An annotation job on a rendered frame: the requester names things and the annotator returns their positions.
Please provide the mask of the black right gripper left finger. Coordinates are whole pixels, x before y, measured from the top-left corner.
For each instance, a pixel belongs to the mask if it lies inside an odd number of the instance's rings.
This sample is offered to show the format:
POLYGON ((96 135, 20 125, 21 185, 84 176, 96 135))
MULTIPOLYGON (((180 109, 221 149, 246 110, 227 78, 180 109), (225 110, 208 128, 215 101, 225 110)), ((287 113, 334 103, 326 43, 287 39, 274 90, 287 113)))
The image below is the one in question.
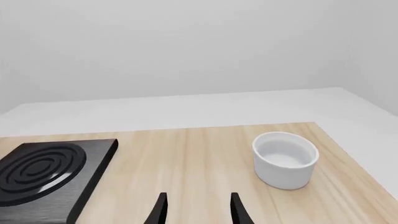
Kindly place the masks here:
POLYGON ((144 224, 166 224, 167 219, 167 193, 159 194, 158 199, 153 206, 149 216, 144 224))

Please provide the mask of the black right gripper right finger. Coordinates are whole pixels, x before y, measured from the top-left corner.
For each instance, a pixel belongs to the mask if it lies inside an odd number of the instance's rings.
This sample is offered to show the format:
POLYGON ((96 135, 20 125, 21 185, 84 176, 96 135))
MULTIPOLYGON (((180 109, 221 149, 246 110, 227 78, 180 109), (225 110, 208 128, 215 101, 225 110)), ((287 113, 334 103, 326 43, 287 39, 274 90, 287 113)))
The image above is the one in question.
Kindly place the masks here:
POLYGON ((237 192, 231 193, 230 210, 233 224, 254 224, 237 192))

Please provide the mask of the white round bowl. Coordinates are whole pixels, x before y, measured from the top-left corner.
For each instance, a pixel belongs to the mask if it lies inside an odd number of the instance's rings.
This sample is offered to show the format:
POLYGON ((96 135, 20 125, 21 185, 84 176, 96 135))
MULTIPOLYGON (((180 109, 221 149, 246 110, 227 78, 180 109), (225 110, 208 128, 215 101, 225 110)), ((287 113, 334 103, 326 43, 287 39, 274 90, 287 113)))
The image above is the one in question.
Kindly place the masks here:
POLYGON ((320 158, 308 139, 288 132, 266 132, 252 142, 254 171, 259 179, 277 189, 306 186, 320 158))

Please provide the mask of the flat black stove plate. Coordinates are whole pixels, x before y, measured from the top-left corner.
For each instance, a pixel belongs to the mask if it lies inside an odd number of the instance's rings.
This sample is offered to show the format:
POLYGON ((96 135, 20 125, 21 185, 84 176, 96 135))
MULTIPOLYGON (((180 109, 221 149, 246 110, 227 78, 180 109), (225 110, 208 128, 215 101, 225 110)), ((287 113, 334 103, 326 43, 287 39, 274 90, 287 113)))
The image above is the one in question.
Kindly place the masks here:
POLYGON ((0 224, 75 224, 117 139, 23 143, 0 159, 0 224))

